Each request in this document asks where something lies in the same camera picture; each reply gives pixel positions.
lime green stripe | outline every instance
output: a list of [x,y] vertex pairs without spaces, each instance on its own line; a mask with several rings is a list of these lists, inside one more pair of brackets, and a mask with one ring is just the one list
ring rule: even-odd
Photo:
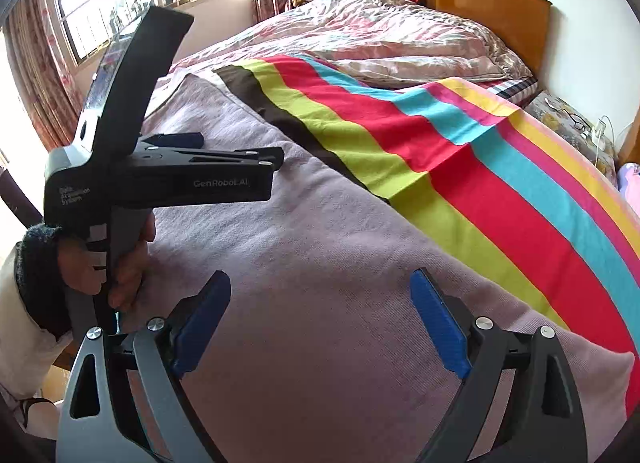
[[364,127],[342,120],[331,108],[287,87],[274,65],[252,60],[240,66],[253,72],[273,104],[301,120],[373,194],[387,199],[440,248],[568,329],[517,266],[434,190],[428,173],[414,172],[400,156],[384,151]]

yellow stripe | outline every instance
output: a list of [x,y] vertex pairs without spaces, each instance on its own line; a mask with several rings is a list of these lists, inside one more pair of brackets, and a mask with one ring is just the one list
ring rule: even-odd
[[609,181],[594,172],[594,167],[578,151],[522,109],[514,112],[513,104],[487,97],[465,80],[448,78],[438,82],[484,111],[508,117],[514,129],[553,158],[593,196],[640,256],[640,222]]
[[287,87],[274,65],[258,60],[241,65],[253,72],[273,104],[301,120],[373,194],[387,199],[444,251],[568,329],[542,292],[433,188],[428,173],[414,172],[400,156],[384,151],[364,127]]

human hand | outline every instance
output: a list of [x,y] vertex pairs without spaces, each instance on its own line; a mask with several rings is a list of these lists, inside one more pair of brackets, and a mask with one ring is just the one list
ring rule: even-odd
[[[156,217],[149,214],[140,240],[129,253],[118,260],[114,273],[114,284],[109,290],[109,306],[127,311],[136,298],[142,273],[148,264],[147,243],[156,238]],[[87,295],[97,295],[102,287],[100,273],[94,269],[92,253],[83,241],[74,237],[63,237],[58,242],[58,266],[60,275],[68,287]]]

eyeglasses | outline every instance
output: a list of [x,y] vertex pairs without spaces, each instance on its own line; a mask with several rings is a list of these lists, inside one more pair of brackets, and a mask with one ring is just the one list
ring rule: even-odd
[[571,118],[574,122],[574,128],[576,131],[578,131],[579,133],[585,131],[585,130],[590,130],[591,129],[591,124],[589,122],[587,122],[587,120],[583,119],[580,115],[576,115],[575,113],[569,113],[569,111],[567,111],[564,108],[557,108],[556,106],[554,106],[548,98],[545,98],[545,103],[547,106],[549,106],[551,109],[553,109],[554,111],[563,111],[564,113],[566,113],[567,115],[569,115],[569,118]]

black fuzzy cuff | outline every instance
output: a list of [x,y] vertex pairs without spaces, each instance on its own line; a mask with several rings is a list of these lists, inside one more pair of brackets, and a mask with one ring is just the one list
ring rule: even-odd
[[71,329],[65,303],[65,283],[58,268],[61,228],[44,224],[27,230],[16,248],[15,282],[27,313],[59,340]]

